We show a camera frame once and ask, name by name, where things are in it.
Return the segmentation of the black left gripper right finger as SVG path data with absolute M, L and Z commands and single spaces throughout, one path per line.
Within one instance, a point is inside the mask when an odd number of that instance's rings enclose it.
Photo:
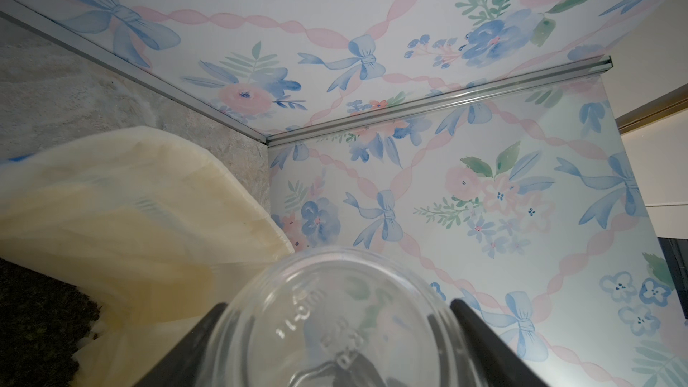
M 546 383 L 498 338 L 465 301 L 454 299 L 450 308 L 488 386 L 546 387 Z

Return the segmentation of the glass jar with tea leaves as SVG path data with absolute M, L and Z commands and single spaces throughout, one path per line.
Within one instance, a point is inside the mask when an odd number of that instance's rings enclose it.
M 379 254 L 322 247 L 257 275 L 211 335 L 198 386 L 484 386 L 441 296 Z

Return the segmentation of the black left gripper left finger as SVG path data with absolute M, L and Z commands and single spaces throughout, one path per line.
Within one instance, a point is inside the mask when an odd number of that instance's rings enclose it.
M 216 304 L 134 387 L 194 386 L 211 334 L 227 307 Z

